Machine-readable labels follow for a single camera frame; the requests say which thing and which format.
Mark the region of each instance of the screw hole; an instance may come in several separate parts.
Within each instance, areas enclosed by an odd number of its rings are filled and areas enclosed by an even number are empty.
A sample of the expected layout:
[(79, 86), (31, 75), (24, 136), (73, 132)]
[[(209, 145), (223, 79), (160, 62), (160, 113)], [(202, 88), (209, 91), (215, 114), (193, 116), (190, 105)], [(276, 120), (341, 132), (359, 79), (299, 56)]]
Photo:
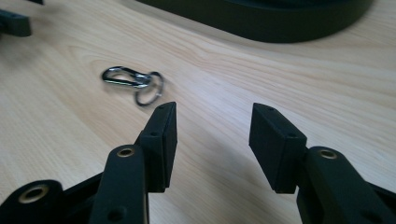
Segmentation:
[(20, 203), (34, 203), (49, 192), (47, 185), (37, 185), (26, 190), (19, 198)]
[(373, 223), (382, 223), (382, 218), (378, 214), (371, 211), (361, 211), (361, 216)]
[(107, 214), (107, 219), (112, 222), (118, 222), (120, 220), (123, 220), (126, 216), (126, 208), (125, 207), (118, 207), (113, 210), (111, 210)]
[(319, 155), (323, 158), (329, 159), (329, 160), (334, 160), (337, 159), (337, 154), (334, 152), (328, 150), (328, 149), (322, 149), (319, 151)]
[(130, 157), (130, 156), (134, 155), (134, 149), (133, 148), (123, 148), (117, 153), (117, 155), (119, 157)]

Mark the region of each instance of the wooden table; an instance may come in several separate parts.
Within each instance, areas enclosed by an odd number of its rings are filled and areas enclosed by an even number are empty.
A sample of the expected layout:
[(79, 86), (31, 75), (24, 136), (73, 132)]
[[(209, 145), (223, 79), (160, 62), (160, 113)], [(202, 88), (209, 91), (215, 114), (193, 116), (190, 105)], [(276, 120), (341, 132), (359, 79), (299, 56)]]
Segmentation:
[[(134, 0), (1, 1), (34, 34), (0, 38), (0, 201), (37, 179), (65, 189), (103, 171), (155, 105), (177, 102), (171, 188), (150, 194), (151, 223), (301, 223), (248, 146), (252, 104), (277, 108), (307, 145), (344, 153), (396, 191), (396, 1), (375, 1), (345, 31), (299, 44), (246, 40)], [(166, 78), (154, 106), (101, 73), (124, 65)]]

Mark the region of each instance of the black object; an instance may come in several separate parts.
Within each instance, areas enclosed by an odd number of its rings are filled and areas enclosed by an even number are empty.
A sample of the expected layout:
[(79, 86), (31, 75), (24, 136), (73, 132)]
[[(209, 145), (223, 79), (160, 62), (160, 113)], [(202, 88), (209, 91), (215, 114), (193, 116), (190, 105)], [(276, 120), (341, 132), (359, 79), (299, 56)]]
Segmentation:
[(176, 103), (160, 105), (133, 145), (110, 152), (101, 174), (65, 191), (54, 180), (25, 185), (0, 206), (0, 223), (149, 223), (148, 192), (169, 187), (176, 147)]
[[(44, 5), (43, 0), (27, 0)], [(32, 34), (29, 18), (13, 12), (0, 9), (0, 34), (29, 36)]]
[(374, 0), (137, 0), (244, 38), (292, 43), (336, 33)]
[(249, 145), (271, 188), (294, 193), (303, 223), (396, 223), (396, 195), (365, 182), (340, 152), (306, 137), (267, 105), (253, 105)]

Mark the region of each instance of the silver keychain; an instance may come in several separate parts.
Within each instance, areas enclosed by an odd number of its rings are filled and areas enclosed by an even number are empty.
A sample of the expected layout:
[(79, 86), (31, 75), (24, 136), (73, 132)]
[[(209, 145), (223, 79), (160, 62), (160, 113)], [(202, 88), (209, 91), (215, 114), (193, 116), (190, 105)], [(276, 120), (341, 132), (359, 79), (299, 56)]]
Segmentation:
[[(114, 78), (115, 76), (131, 77), (133, 81)], [(134, 100), (140, 106), (151, 105), (163, 94), (163, 76), (158, 72), (141, 74), (127, 67), (115, 66), (102, 73), (102, 80), (107, 83), (132, 87), (135, 90)]]

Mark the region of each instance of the lobster clasp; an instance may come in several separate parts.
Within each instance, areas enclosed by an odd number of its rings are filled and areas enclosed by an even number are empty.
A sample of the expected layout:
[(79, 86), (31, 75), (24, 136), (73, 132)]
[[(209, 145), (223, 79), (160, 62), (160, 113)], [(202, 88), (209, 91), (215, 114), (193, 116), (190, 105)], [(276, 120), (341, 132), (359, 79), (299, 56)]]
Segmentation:
[[(131, 77), (133, 81), (114, 78), (115, 76)], [(142, 89), (142, 88), (146, 88), (149, 85), (151, 81), (151, 76), (140, 74), (127, 67), (116, 66), (116, 67), (108, 68), (102, 74), (102, 80), (107, 83), (129, 86), (136, 89)]]
[[(116, 76), (130, 77), (132, 80), (115, 78)], [(135, 89), (134, 100), (140, 106), (151, 105), (163, 93), (163, 77), (158, 72), (141, 74), (127, 67), (115, 66), (102, 73), (102, 80)]]

